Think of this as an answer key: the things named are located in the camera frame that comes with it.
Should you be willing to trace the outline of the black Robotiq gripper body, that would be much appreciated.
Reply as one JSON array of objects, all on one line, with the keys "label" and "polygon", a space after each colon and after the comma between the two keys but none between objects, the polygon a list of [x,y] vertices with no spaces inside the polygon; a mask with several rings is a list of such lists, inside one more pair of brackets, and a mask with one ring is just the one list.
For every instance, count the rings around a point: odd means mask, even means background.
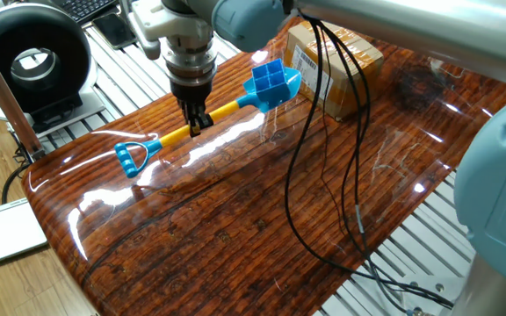
[{"label": "black Robotiq gripper body", "polygon": [[170,83],[171,93],[177,98],[180,106],[184,104],[206,104],[206,99],[212,92],[213,83],[206,83],[196,86],[186,86],[178,83]]}]

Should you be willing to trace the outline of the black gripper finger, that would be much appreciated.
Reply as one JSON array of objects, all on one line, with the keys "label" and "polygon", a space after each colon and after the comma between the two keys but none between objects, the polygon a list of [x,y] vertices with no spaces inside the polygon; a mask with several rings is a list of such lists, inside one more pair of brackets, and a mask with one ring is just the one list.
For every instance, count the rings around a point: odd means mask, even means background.
[{"label": "black gripper finger", "polygon": [[199,136],[201,131],[213,125],[213,119],[206,113],[204,104],[190,105],[190,135]]},{"label": "black gripper finger", "polygon": [[184,115],[185,123],[190,126],[192,124],[192,109],[187,103],[179,103],[179,107]]}]

